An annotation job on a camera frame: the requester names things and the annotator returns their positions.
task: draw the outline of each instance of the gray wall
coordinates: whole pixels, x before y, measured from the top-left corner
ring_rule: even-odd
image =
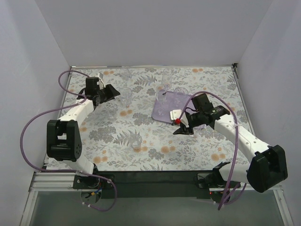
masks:
[[[19,138],[34,115],[61,103],[57,77],[69,66],[34,0],[0,0],[0,221],[18,225],[33,170],[20,154]],[[25,149],[41,166],[47,115],[29,127]]]
[[[272,0],[36,0],[73,66],[230,65]]]
[[[285,198],[301,225],[301,0],[274,0],[238,64],[257,136],[286,151]]]

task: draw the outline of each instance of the table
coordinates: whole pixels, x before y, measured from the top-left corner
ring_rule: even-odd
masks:
[[[117,90],[130,87],[133,102],[129,108],[121,105],[118,98],[101,104],[80,127],[83,143],[82,154],[95,163],[99,170],[211,170],[221,161],[231,161],[234,145],[210,127],[195,129],[195,135],[173,135],[177,129],[152,119],[155,87],[160,84],[164,67],[129,68],[133,77],[124,81],[120,68],[80,69],[91,75],[101,73],[106,84]],[[251,131],[239,90],[231,67],[174,68],[171,90],[184,87],[193,94],[206,90],[224,99],[238,116],[238,122]],[[85,87],[85,77],[72,73],[68,89],[79,92]],[[67,94],[64,106],[75,102],[76,97]],[[221,103],[209,97],[214,106]],[[106,115],[108,107],[118,109],[118,118],[111,122]],[[128,145],[131,134],[140,133],[141,149]],[[238,164],[248,164],[238,152]],[[50,158],[47,169],[68,169],[64,163]]]

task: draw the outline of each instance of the floral pattern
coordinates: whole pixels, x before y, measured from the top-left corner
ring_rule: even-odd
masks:
[[[155,121],[151,112],[164,67],[129,68],[133,77],[125,81],[120,69],[90,69],[79,71],[88,75],[101,73],[106,84],[117,90],[130,87],[133,101],[129,108],[119,98],[98,106],[80,126],[82,154],[94,162],[99,170],[210,170],[222,161],[231,161],[234,145],[210,127],[194,129],[195,135],[173,135],[177,129]],[[72,73],[68,89],[79,92],[85,87],[85,77]],[[230,67],[174,68],[172,88],[184,87],[190,94],[206,90],[224,99],[237,114],[238,122],[250,131],[250,126]],[[75,102],[67,94],[64,106]],[[209,97],[213,105],[221,105]],[[106,111],[117,109],[117,119],[110,121]],[[143,138],[140,149],[129,144],[132,134]],[[248,164],[238,152],[237,163]],[[47,169],[68,169],[68,166],[49,158]]]

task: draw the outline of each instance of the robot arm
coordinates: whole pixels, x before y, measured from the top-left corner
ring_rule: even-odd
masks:
[[[47,124],[47,155],[57,161],[63,161],[73,170],[92,174],[96,166],[83,154],[79,134],[79,126],[95,108],[104,102],[114,99],[120,93],[110,84],[104,85],[99,77],[86,78],[85,92],[87,100],[71,108],[58,120],[50,120]]]
[[[206,124],[235,143],[236,124],[227,109],[223,106],[213,107],[206,94],[194,97],[192,102],[198,112],[185,113],[184,123],[180,123],[180,128],[174,134],[190,135],[193,134],[193,127]],[[260,193],[285,180],[287,168],[284,150],[278,145],[271,147],[244,127],[237,126],[238,148],[247,157],[250,165],[236,165],[231,180],[249,183]],[[207,179],[208,183],[212,183],[212,180],[216,184],[227,181],[231,168],[229,163],[222,162],[216,166],[213,169],[214,175]]]

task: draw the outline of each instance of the metal frame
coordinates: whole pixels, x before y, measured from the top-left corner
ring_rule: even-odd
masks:
[[[160,66],[160,65],[135,66],[132,68],[145,68],[145,67],[167,67],[167,66]],[[71,69],[89,69],[89,68],[88,67],[71,67]],[[111,67],[91,67],[91,69],[97,69],[97,68],[111,68]],[[236,85],[239,90],[239,94],[240,94],[242,102],[243,102],[244,109],[246,111],[246,115],[247,115],[247,118],[248,118],[248,121],[250,124],[251,131],[255,135],[254,129],[253,129],[251,121],[250,121],[249,114],[247,112],[247,108],[246,108],[244,99],[242,97],[241,89],[240,89],[239,82],[238,82],[237,72],[233,66],[231,66],[231,68],[232,68],[232,72],[234,75]],[[71,79],[71,76],[69,76],[69,78],[68,78],[67,87],[70,83],[70,79]],[[66,97],[66,94],[64,94],[64,96],[63,96],[61,105],[63,105],[65,97]],[[25,209],[23,212],[23,216],[22,216],[20,225],[27,226],[30,224],[39,191],[41,191],[41,192],[45,192],[45,191],[47,191],[47,192],[50,192],[50,191],[51,192],[94,191],[93,189],[73,189],[72,186],[73,186],[74,176],[75,176],[75,173],[34,173],[33,178],[32,178],[32,184],[30,187],[29,195],[28,195],[28,199],[26,202],[26,206],[25,206]],[[220,190],[221,190],[220,188],[210,188],[210,191],[220,191]],[[247,185],[245,190],[254,190],[254,189],[250,185]],[[285,198],[283,196],[282,186],[281,185],[274,186],[270,190],[274,191],[274,195],[275,195],[284,225],[285,226],[293,225],[291,215],[289,213],[287,204],[285,202]]]

